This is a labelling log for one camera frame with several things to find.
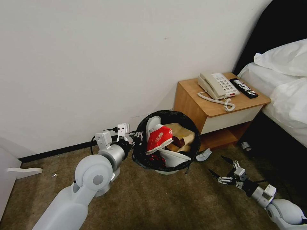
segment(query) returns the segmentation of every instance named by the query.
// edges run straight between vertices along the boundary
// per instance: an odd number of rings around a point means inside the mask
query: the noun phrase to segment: white bed sheet
[[[267,97],[270,97],[277,86],[301,78],[275,72],[274,70],[256,65],[254,62],[246,65],[239,73],[238,77],[242,78]]]
[[[271,98],[263,112],[307,147],[307,78],[290,76],[250,63],[238,77]]]

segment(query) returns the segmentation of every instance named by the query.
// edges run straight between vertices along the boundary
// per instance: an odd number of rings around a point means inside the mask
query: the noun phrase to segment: white drawer front
[[[261,108],[262,105],[217,117],[208,117],[204,127],[202,128],[201,134],[251,121],[255,118]]]

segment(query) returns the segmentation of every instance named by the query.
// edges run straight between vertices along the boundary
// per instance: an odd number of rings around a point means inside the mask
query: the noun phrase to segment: coiled phone cord
[[[228,99],[225,99],[225,98],[224,98],[225,101],[222,102],[222,101],[219,101],[219,100],[214,100],[214,99],[212,99],[212,98],[206,97],[206,96],[202,95],[202,93],[206,93],[206,91],[200,92],[200,93],[198,93],[197,95],[198,95],[199,97],[201,97],[201,98],[207,100],[207,101],[214,102],[214,103],[219,103],[219,104],[223,104],[223,105],[224,105],[224,108],[225,108],[225,110],[226,110],[226,112],[231,112],[231,111],[233,111],[233,110],[235,109],[235,107],[236,107],[235,104],[229,103],[230,100],[231,100],[230,98],[228,98]]]

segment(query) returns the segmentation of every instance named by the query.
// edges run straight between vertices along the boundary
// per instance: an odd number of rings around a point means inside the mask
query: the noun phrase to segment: baseboard
[[[77,144],[77,145],[73,145],[73,146],[69,146],[69,147],[64,147],[64,148],[61,148],[61,149],[51,150],[51,151],[44,152],[44,153],[38,153],[38,154],[31,155],[31,156],[28,156],[28,157],[22,157],[22,158],[19,158],[19,160],[22,163],[26,163],[26,162],[39,160],[39,159],[55,156],[55,155],[66,153],[66,152],[71,152],[71,151],[76,151],[76,150],[79,150],[79,149],[88,148],[88,147],[94,146],[94,145],[97,145],[96,141],[85,142],[85,143],[81,143],[81,144]]]

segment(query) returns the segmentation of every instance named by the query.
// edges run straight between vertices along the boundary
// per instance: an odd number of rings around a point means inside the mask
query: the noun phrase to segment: black trash bag
[[[162,125],[166,125],[170,123],[178,123],[182,127],[189,129],[195,133],[195,139],[190,145],[191,146],[190,151],[180,152],[190,157],[191,158],[190,161],[183,162],[177,165],[176,167],[162,168],[157,165],[153,165],[152,162],[148,160],[148,155],[146,155],[146,149],[147,149],[146,125],[147,125],[148,120],[154,116],[159,116],[161,118]],[[187,168],[190,166],[192,161],[196,158],[196,155],[201,146],[200,134],[199,134],[197,127],[195,126],[195,124],[189,117],[187,117],[181,112],[176,112],[176,111],[171,111],[171,110],[160,110],[160,111],[154,112],[148,115],[146,118],[144,118],[141,121],[141,123],[138,125],[137,131],[143,132],[143,142],[141,145],[134,146],[132,160],[138,165],[146,169],[155,169],[159,171],[171,172],[171,171],[176,171],[176,170]]]

